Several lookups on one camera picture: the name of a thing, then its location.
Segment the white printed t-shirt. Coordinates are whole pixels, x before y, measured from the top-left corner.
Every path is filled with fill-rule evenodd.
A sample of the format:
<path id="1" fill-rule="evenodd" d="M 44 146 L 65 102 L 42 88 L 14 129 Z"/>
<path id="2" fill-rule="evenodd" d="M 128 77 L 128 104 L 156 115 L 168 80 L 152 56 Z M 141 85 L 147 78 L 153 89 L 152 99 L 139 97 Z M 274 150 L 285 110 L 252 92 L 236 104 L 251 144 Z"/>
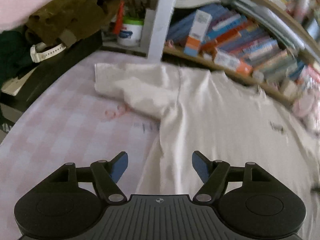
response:
<path id="1" fill-rule="evenodd" d="M 256 162 L 298 194 L 319 183 L 319 141 L 263 90 L 223 72 L 99 63 L 95 90 L 161 121 L 138 193 L 194 194 L 194 151 L 234 166 Z"/>

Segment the pink checkered desk mat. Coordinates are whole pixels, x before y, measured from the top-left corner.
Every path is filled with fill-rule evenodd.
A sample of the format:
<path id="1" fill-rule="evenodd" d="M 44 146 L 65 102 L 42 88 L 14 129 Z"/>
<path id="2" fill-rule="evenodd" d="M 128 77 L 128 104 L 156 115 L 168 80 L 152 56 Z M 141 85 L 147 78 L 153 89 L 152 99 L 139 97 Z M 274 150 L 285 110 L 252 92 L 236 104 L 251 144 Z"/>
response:
<path id="1" fill-rule="evenodd" d="M 129 166 L 119 181 L 125 194 L 137 187 L 161 121 L 133 110 L 124 100 L 95 90 L 95 66 L 146 64 L 139 57 L 98 51 L 50 86 L 20 117 L 1 143 L 1 239 L 18 239 L 16 202 L 64 163 L 87 166 L 121 151 Z M 303 239 L 319 239 L 319 194 L 301 194 L 307 216 Z"/>

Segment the white orange box lying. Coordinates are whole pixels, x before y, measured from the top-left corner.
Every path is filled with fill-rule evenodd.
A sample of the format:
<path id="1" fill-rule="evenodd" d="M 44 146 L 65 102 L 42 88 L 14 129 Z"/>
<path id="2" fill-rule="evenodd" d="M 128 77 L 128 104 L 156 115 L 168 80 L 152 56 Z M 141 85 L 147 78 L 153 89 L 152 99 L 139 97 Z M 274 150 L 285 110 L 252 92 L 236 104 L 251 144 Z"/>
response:
<path id="1" fill-rule="evenodd" d="M 234 72 L 249 76 L 252 73 L 252 66 L 237 57 L 218 50 L 214 56 L 213 62 L 216 65 L 227 68 Z"/>

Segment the pink white plush toy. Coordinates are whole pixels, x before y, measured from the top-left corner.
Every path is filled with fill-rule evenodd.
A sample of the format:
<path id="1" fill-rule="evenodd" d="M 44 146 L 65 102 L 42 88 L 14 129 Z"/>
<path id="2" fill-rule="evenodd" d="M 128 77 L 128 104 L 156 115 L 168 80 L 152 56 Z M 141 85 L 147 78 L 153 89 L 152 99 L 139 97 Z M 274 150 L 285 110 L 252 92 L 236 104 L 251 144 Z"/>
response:
<path id="1" fill-rule="evenodd" d="M 319 135 L 319 73 L 305 66 L 296 84 L 298 95 L 292 112 L 309 132 Z"/>

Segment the row of books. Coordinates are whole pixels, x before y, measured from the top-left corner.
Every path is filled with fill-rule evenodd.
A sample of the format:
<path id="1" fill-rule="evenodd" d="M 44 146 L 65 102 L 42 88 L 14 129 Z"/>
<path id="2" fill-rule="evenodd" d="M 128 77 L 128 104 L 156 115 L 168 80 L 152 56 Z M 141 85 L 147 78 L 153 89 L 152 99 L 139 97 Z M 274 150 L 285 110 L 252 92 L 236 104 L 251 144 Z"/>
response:
<path id="1" fill-rule="evenodd" d="M 175 14 L 166 47 L 184 52 L 197 10 L 212 16 L 197 56 L 213 62 L 218 50 L 231 54 L 252 66 L 249 76 L 276 89 L 295 84 L 307 66 L 293 46 L 285 45 L 257 20 L 217 3 L 193 9 L 185 16 Z"/>

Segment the white wrist watch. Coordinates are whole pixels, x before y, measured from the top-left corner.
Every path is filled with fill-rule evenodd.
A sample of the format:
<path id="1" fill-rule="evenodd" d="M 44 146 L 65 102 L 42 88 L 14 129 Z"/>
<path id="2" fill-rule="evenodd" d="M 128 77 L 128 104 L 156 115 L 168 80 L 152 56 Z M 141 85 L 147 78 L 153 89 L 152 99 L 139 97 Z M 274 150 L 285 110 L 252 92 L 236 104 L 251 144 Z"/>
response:
<path id="1" fill-rule="evenodd" d="M 30 48 L 30 57 L 34 63 L 45 61 L 63 52 L 67 47 L 61 43 L 49 48 L 45 43 L 40 42 Z"/>

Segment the white jar green lid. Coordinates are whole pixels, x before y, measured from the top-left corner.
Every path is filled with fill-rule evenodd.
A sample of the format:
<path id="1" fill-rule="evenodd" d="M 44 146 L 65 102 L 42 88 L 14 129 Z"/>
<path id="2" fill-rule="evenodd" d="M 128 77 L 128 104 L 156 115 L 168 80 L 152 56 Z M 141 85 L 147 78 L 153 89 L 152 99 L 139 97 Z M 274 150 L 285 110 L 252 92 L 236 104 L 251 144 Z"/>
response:
<path id="1" fill-rule="evenodd" d="M 117 37 L 118 44 L 126 47 L 138 47 L 142 37 L 143 25 L 143 19 L 125 17 Z"/>

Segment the white orange medicine box upright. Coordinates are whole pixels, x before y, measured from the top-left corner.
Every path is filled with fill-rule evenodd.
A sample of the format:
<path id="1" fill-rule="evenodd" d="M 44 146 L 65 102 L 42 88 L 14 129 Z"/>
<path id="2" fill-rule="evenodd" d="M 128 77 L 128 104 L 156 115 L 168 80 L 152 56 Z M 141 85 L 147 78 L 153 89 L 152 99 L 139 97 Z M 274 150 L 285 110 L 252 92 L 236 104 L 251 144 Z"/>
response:
<path id="1" fill-rule="evenodd" d="M 196 57 L 198 55 L 201 42 L 203 41 L 208 27 L 212 21 L 211 14 L 202 10 L 197 10 L 193 25 L 191 26 L 187 41 L 184 47 L 184 53 L 188 56 Z"/>

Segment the brown bag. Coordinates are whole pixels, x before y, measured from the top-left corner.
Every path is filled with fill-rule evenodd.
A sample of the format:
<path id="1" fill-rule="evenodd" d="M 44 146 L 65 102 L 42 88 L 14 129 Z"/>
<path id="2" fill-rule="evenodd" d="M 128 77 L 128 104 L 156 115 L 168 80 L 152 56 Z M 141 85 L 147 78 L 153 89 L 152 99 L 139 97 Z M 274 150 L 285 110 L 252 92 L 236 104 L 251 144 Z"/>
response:
<path id="1" fill-rule="evenodd" d="M 29 16 L 26 26 L 46 45 L 61 40 L 67 47 L 108 25 L 120 0 L 52 0 Z"/>

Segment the pink soft cloth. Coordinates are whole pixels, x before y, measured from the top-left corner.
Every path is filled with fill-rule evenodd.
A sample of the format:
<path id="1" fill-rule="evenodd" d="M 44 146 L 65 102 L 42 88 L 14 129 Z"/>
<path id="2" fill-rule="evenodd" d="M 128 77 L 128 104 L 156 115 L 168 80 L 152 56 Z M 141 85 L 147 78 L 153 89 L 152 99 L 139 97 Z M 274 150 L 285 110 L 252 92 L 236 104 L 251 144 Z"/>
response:
<path id="1" fill-rule="evenodd" d="M 1 33 L 24 25 L 31 14 L 52 0 L 1 0 Z"/>

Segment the white shelf post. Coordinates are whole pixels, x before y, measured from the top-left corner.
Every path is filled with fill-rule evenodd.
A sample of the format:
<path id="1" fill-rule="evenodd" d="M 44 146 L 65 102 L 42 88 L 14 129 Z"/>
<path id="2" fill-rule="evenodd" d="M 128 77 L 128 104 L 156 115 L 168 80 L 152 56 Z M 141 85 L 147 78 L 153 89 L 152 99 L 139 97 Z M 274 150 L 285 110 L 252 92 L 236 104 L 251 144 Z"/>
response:
<path id="1" fill-rule="evenodd" d="M 176 0 L 158 0 L 157 2 L 147 54 L 147 59 L 150 62 L 161 61 L 175 3 Z"/>

